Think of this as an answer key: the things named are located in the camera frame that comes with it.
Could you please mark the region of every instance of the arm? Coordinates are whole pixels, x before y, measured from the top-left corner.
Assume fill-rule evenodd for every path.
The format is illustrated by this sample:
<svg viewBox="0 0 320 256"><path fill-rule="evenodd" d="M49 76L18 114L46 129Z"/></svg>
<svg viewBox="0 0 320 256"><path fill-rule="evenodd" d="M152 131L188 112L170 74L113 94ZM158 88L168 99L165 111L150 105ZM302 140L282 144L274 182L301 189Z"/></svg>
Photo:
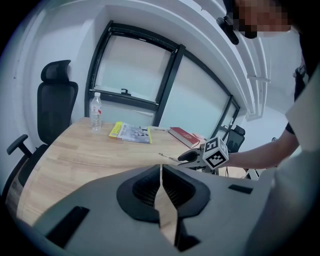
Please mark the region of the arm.
<svg viewBox="0 0 320 256"><path fill-rule="evenodd" d="M273 142L257 147L250 151L232 153L224 166L265 169L275 167L289 157L299 146L295 135L284 130L281 137Z"/></svg>

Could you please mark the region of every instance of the chair headrest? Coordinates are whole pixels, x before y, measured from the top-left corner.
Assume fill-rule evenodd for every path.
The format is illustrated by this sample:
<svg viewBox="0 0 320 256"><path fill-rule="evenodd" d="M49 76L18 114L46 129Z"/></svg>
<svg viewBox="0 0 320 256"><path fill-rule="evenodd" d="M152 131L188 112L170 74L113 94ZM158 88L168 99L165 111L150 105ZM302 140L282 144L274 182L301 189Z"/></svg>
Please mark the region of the chair headrest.
<svg viewBox="0 0 320 256"><path fill-rule="evenodd" d="M234 128L234 131L239 135L242 135L242 136L246 135L245 129L241 128L238 125Z"/></svg>
<svg viewBox="0 0 320 256"><path fill-rule="evenodd" d="M68 83L67 68L71 60L60 60L46 65L41 72L41 80L45 83Z"/></svg>

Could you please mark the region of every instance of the black office chair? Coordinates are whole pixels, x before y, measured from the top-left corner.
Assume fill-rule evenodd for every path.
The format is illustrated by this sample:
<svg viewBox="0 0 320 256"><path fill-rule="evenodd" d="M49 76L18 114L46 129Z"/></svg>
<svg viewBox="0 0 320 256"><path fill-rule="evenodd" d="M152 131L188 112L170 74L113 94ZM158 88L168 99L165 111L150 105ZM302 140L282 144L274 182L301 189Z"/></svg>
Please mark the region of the black office chair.
<svg viewBox="0 0 320 256"><path fill-rule="evenodd" d="M238 125L229 131L226 142L229 153L237 153L239 151L242 143L245 141L245 134L246 131Z"/></svg>
<svg viewBox="0 0 320 256"><path fill-rule="evenodd" d="M35 165L55 139L70 126L71 114L78 94L78 85L70 82L67 68L71 61L51 62L41 72L41 83L37 91L37 129L45 143L32 154L24 145L28 135L17 138L8 148L11 153L19 148L28 160L18 175L22 186L27 182Z"/></svg>

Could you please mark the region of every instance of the red book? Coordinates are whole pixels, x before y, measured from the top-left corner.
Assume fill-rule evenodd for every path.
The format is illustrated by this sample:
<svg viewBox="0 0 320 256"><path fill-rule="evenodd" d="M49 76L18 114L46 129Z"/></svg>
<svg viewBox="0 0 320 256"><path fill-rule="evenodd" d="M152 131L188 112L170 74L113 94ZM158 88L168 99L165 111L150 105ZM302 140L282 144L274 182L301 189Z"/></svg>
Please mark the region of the red book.
<svg viewBox="0 0 320 256"><path fill-rule="evenodd" d="M190 149L199 144L200 140L190 133L179 127L170 127L169 133L176 137L183 144L187 145Z"/></svg>

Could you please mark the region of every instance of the black slot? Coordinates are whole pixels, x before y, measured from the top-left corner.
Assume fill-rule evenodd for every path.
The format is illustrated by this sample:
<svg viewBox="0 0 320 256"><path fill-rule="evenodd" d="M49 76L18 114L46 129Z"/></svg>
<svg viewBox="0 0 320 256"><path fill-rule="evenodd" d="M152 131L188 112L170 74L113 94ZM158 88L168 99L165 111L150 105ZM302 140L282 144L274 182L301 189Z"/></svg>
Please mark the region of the black slot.
<svg viewBox="0 0 320 256"><path fill-rule="evenodd" d="M64 248L75 233L81 222L88 214L89 209L74 207L51 231L46 238L57 246Z"/></svg>
<svg viewBox="0 0 320 256"><path fill-rule="evenodd" d="M228 189L234 190L234 191L238 191L241 193L246 193L246 194L251 194L252 190L254 190L253 188L250 187L245 187L245 186L239 186L239 185L231 185L230 187L228 187Z"/></svg>

